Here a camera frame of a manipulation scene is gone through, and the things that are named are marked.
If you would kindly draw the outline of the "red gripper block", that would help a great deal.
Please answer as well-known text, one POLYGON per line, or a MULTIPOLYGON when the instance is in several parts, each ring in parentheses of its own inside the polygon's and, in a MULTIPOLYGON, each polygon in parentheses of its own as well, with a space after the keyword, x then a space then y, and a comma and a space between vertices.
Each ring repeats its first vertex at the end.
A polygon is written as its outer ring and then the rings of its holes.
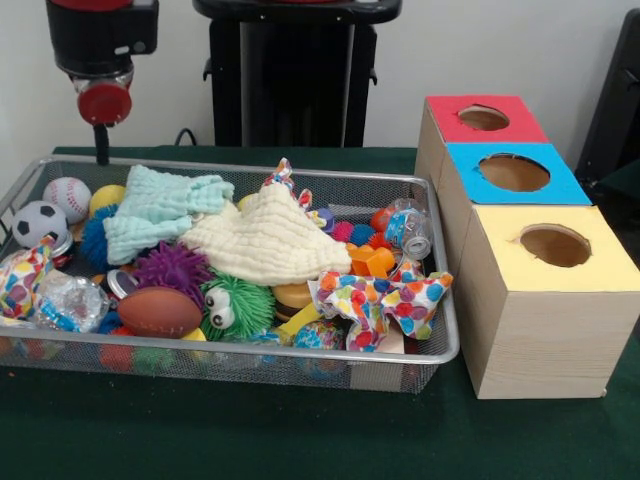
POLYGON ((129 86, 115 80, 90 81, 77 95, 80 116, 93 125, 96 163, 108 166, 110 144, 108 126, 124 121, 132 109, 129 86))

